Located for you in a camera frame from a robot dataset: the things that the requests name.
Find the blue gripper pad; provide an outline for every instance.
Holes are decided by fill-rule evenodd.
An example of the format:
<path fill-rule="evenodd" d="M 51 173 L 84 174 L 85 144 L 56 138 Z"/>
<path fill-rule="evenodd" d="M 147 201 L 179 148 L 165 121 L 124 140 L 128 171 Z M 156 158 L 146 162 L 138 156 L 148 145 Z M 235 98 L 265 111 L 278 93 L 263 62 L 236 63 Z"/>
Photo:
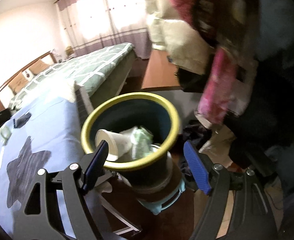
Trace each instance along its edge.
<path fill-rule="evenodd" d="M 211 191 L 209 173 L 198 157 L 193 145 L 189 141 L 186 141 L 184 144 L 184 156 L 188 162 L 189 168 L 191 169 L 198 188 L 208 195 Z"/>

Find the white paper cup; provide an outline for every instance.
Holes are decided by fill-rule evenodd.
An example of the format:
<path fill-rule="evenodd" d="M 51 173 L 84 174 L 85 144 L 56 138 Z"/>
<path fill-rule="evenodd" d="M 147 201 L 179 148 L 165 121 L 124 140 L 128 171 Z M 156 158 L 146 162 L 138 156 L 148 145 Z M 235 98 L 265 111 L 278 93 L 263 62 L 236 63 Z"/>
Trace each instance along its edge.
<path fill-rule="evenodd" d="M 114 162 L 126 152 L 128 152 L 133 144 L 130 141 L 130 136 L 123 135 L 120 133 L 109 132 L 104 129 L 98 130 L 95 137 L 96 147 L 100 144 L 102 140 L 108 143 L 109 153 L 107 160 L 109 162 Z"/>

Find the silver bolt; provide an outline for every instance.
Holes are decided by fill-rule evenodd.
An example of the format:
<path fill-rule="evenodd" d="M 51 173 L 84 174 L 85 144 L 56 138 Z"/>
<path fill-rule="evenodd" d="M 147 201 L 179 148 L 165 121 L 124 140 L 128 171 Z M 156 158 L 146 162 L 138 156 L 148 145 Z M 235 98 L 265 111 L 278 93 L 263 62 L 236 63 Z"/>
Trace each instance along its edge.
<path fill-rule="evenodd" d="M 247 173 L 249 176 L 253 176 L 253 175 L 254 175 L 254 171 L 253 171 L 253 170 L 247 170 L 246 173 Z"/>
<path fill-rule="evenodd" d="M 45 174 L 45 170 L 44 170 L 44 169 L 39 169 L 39 170 L 37 171 L 37 174 L 40 175 L 40 176 L 42 176 L 42 175 Z"/>
<path fill-rule="evenodd" d="M 221 171 L 223 166 L 219 163 L 216 163 L 213 165 L 213 168 L 216 170 L 216 171 Z"/>
<path fill-rule="evenodd" d="M 78 167 L 79 165 L 77 163 L 72 163 L 69 165 L 69 169 L 71 169 L 72 171 L 78 169 Z"/>

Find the yellow trash can rim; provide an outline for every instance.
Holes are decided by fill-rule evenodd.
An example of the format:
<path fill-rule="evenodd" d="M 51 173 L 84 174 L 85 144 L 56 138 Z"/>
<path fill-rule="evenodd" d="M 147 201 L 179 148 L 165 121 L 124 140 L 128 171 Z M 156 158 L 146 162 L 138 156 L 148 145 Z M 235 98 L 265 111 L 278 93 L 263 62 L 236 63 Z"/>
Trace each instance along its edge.
<path fill-rule="evenodd" d="M 94 152 L 94 149 L 90 143 L 90 130 L 95 120 L 109 107 L 114 106 L 117 103 L 131 100 L 131 99 L 147 99 L 160 104 L 169 114 L 171 121 L 171 128 L 165 141 L 162 143 L 161 148 L 139 160 L 126 163 L 116 163 L 106 161 L 104 167 L 113 171 L 134 171 L 143 167 L 149 166 L 155 161 L 159 160 L 163 155 L 167 154 L 167 151 L 174 145 L 180 126 L 180 119 L 176 108 L 167 99 L 152 93 L 136 92 L 124 94 L 114 97 L 105 103 L 98 106 L 86 119 L 83 128 L 81 130 L 81 145 L 86 154 Z"/>

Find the white curtain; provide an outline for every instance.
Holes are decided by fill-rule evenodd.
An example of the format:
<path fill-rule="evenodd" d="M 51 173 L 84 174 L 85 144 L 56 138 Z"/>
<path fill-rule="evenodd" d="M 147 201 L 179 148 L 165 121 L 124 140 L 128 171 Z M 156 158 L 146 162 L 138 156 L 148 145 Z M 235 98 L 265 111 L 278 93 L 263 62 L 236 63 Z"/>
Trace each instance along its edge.
<path fill-rule="evenodd" d="M 144 0 L 59 0 L 60 19 L 78 56 L 123 42 L 149 58 Z"/>

